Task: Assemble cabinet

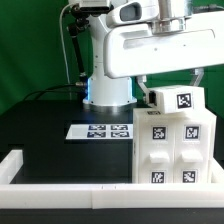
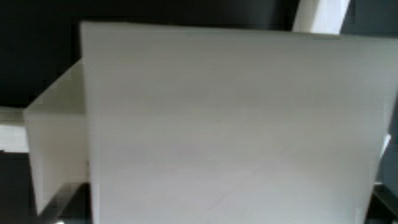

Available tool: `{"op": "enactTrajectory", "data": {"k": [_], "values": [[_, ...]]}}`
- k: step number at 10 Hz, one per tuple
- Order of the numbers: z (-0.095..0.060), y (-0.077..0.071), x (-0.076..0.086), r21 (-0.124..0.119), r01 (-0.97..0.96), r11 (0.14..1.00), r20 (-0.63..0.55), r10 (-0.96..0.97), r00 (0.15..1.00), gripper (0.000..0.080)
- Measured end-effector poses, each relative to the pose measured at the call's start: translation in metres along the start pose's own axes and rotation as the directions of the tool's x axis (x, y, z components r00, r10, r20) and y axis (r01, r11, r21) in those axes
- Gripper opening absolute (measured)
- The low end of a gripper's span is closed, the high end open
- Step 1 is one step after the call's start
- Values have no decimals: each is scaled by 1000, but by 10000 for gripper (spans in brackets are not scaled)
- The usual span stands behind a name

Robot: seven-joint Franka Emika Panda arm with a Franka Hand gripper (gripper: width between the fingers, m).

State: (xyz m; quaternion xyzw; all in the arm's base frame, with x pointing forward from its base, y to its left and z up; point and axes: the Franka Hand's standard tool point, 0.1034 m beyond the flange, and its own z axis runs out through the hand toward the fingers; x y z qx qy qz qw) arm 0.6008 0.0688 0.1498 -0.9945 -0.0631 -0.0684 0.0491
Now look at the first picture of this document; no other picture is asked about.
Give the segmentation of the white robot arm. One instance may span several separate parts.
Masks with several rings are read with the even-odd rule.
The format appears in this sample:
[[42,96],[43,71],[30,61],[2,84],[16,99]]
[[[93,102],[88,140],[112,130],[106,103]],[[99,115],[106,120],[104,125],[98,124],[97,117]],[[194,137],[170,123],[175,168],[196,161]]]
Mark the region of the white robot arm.
[[116,110],[136,102],[130,79],[224,64],[224,9],[192,0],[68,0],[90,26],[94,72],[84,105]]

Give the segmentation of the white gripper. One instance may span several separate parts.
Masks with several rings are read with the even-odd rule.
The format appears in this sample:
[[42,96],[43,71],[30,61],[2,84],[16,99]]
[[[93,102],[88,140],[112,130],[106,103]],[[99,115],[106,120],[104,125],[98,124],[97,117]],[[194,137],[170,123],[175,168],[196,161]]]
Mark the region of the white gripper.
[[150,106],[145,75],[192,69],[190,85],[198,86],[204,76],[200,67],[224,64],[224,11],[195,14],[177,33],[154,34],[148,24],[116,27],[105,37],[103,59],[110,78],[138,76]]

